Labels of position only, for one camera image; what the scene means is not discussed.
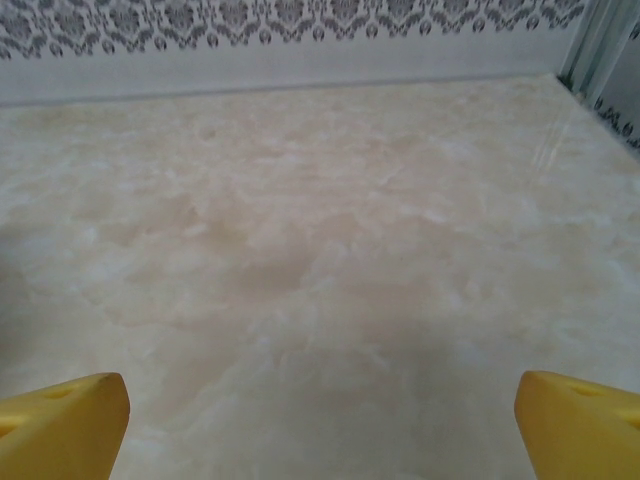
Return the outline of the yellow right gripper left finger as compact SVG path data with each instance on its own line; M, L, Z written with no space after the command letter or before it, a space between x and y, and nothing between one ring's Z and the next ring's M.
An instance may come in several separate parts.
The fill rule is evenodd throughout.
M123 377L93 374L1 400L3 479L107 479L130 416Z

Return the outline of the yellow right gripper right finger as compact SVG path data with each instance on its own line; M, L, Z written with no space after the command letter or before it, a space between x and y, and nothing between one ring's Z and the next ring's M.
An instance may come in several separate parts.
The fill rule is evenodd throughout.
M637 393L527 371L514 414L538 479L639 477Z

